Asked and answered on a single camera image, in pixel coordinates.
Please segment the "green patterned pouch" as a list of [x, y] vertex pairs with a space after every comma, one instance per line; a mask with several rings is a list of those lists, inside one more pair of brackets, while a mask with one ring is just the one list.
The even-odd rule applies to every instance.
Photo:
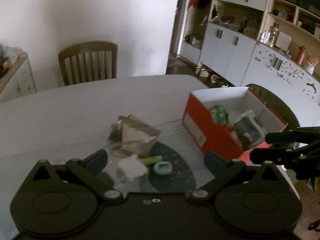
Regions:
[[229, 114], [226, 111], [225, 107], [221, 105], [215, 105], [209, 111], [213, 123], [225, 126], [229, 122]]

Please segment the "dark wooden chair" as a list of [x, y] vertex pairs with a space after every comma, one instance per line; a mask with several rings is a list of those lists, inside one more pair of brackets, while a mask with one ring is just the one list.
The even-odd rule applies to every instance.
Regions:
[[106, 41], [75, 44], [58, 54], [65, 86], [117, 77], [118, 45]]

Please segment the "red white cardboard box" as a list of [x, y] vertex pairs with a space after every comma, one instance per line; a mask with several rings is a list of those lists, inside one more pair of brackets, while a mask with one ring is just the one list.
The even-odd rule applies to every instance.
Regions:
[[254, 148], [268, 148], [267, 133], [287, 122], [248, 87], [195, 90], [189, 94], [183, 124], [202, 153], [249, 162]]

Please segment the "green foam tube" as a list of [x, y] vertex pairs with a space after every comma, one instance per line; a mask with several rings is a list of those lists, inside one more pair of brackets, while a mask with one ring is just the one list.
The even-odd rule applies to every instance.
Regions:
[[163, 157], [161, 155], [158, 155], [158, 156], [154, 156], [154, 157], [140, 158], [139, 161], [143, 165], [153, 165], [153, 164], [156, 164], [156, 163], [163, 161]]

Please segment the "copper bottle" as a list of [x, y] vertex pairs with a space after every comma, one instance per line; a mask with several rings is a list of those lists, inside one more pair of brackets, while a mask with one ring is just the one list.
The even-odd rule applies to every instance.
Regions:
[[299, 47], [296, 63], [301, 66], [304, 62], [305, 56], [306, 56], [306, 47], [305, 46]]

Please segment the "patterned paper snack bag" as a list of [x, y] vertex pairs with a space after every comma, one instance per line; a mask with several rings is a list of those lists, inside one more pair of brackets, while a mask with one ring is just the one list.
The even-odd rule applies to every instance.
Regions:
[[134, 115], [118, 116], [118, 120], [112, 124], [111, 133], [108, 136], [110, 153], [119, 158], [132, 155], [137, 155], [139, 158], [148, 157], [160, 134], [159, 129]]

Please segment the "white cloth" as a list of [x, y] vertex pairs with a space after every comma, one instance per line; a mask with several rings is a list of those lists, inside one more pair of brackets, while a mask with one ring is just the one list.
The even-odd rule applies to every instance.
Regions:
[[129, 181], [134, 181], [135, 179], [148, 174], [149, 171], [136, 154], [121, 159], [118, 162], [118, 168], [123, 172]]

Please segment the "teal small case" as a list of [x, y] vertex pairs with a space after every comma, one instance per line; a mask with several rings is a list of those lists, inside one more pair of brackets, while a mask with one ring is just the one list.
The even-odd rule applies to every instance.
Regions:
[[166, 176], [173, 171], [172, 164], [169, 161], [161, 161], [153, 166], [153, 171], [160, 176]]

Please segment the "white wall cabinet unit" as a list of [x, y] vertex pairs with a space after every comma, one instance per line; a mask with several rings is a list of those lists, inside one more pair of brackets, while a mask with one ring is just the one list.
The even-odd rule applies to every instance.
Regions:
[[177, 54], [212, 83], [260, 85], [301, 126], [319, 125], [319, 0], [183, 0]]

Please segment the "white drawer cabinet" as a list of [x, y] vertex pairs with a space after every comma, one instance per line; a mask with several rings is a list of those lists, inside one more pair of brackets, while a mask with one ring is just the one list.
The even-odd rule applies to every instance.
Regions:
[[28, 54], [20, 53], [17, 61], [1, 77], [1, 103], [37, 93]]

